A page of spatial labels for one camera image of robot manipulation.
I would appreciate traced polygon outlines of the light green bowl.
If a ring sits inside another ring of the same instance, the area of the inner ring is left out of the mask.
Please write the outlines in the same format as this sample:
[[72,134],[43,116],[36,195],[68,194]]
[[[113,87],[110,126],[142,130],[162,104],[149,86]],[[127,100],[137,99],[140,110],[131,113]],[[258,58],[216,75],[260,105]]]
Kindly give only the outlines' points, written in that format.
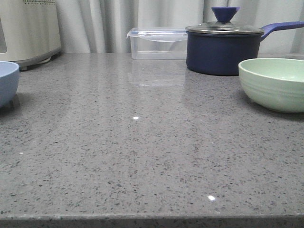
[[257,104],[283,113],[304,111],[304,62],[287,58],[255,58],[239,63],[245,94]]

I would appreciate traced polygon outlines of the light blue bowl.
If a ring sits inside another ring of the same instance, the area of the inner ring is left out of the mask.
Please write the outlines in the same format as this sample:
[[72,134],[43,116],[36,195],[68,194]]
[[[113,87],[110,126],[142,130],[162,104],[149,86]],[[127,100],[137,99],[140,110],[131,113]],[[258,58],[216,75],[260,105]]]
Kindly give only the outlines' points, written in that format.
[[19,85],[19,65],[14,62],[0,62],[0,106],[6,105],[16,94]]

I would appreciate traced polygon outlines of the clear plastic food container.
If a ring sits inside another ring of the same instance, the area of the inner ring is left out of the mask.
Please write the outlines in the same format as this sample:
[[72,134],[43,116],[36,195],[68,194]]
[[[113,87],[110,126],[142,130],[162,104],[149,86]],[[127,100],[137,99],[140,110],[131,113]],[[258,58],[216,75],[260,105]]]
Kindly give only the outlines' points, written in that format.
[[187,52],[185,29],[154,27],[132,28],[127,37],[135,60],[184,60]]

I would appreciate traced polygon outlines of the dark blue saucepan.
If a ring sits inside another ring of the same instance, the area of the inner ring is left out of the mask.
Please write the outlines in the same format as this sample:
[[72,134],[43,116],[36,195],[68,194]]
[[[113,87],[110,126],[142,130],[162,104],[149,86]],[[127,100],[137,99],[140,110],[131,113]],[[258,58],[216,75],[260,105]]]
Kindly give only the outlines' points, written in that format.
[[302,28],[302,21],[281,22],[261,27],[263,34],[208,35],[187,32],[187,68],[209,75],[236,76],[238,64],[257,58],[260,42],[278,30]]

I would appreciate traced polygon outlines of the grey curtain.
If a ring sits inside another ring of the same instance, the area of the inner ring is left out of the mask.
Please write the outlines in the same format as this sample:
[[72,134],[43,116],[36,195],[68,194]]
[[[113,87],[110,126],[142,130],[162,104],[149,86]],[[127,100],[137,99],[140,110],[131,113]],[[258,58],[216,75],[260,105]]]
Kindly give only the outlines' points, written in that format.
[[130,29],[184,28],[213,21],[212,7],[239,7],[234,20],[256,27],[304,19],[301,0],[59,0],[62,50],[129,53]]

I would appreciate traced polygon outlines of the glass lid with blue knob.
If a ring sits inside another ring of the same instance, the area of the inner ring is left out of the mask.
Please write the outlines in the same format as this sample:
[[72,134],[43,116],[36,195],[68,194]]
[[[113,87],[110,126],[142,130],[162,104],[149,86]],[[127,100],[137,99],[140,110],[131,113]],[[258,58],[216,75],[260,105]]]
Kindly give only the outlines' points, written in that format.
[[250,35],[264,33],[261,28],[231,21],[240,7],[212,7],[211,9],[217,21],[208,21],[196,26],[188,26],[185,28],[186,31],[208,35]]

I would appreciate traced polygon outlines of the cream toaster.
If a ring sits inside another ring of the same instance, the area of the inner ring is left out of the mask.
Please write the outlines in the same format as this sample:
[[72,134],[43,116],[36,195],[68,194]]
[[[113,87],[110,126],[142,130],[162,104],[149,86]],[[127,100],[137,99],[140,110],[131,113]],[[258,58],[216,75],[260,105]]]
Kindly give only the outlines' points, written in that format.
[[61,41],[54,0],[0,2],[0,59],[22,70],[48,62],[60,53]]

